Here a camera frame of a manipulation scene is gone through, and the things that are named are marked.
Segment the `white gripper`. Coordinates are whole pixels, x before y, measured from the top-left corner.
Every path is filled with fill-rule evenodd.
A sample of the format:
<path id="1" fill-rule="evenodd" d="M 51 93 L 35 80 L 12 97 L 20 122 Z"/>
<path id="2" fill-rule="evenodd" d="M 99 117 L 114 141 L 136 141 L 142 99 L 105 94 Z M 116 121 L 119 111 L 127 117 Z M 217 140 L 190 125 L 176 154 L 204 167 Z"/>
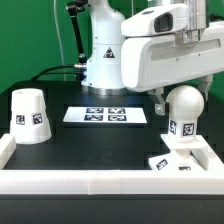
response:
<path id="1" fill-rule="evenodd" d="M 164 88 L 199 79 L 198 90 L 205 101 L 214 73 L 224 71 L 224 21 L 212 22 L 199 42 L 175 44 L 175 36 L 161 35 L 127 39 L 121 50 L 124 85 L 136 92 L 148 91 L 155 113 L 164 116 Z"/>

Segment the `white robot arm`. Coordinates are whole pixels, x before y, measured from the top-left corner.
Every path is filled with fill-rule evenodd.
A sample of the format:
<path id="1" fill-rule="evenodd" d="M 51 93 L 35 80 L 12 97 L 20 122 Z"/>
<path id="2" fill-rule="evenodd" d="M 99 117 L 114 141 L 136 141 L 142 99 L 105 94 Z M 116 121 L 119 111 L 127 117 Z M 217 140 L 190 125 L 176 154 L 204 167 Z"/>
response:
<path id="1" fill-rule="evenodd" d="M 207 19 L 206 0 L 156 0 L 126 19 L 108 0 L 89 0 L 92 55 L 83 87 L 116 95 L 147 91 L 155 112 L 166 113 L 163 88 L 194 80 L 207 94 L 224 71 L 224 21 Z"/>

